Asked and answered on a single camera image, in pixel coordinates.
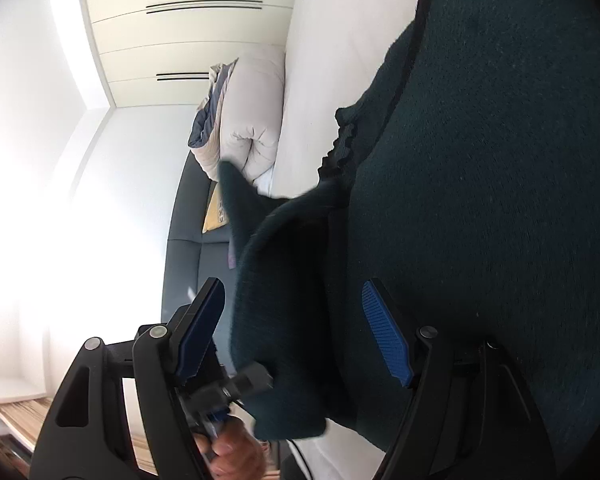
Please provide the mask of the person's left hand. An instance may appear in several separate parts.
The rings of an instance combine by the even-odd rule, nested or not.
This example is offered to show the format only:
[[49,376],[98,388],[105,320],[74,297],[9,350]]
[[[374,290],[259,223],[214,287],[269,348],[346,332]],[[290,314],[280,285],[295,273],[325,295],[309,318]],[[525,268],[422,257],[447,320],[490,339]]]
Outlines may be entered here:
[[261,480],[264,477],[266,458],[262,445],[239,418],[230,416],[213,442],[203,434],[194,434],[194,438],[202,454],[214,453],[209,464],[213,478]]

